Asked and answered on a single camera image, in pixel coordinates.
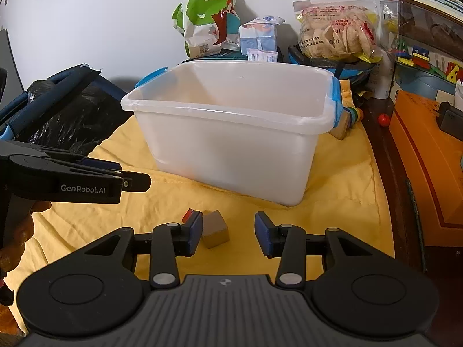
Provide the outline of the person's left hand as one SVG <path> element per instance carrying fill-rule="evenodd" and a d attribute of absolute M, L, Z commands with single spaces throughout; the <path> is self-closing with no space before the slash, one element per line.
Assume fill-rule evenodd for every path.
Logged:
<path fill-rule="evenodd" d="M 15 227 L 13 239 L 1 249 L 1 271 L 4 274 L 14 270 L 20 263 L 25 251 L 25 243 L 34 235 L 33 212 L 43 212 L 50 209 L 49 201 L 37 201 L 26 217 Z"/>

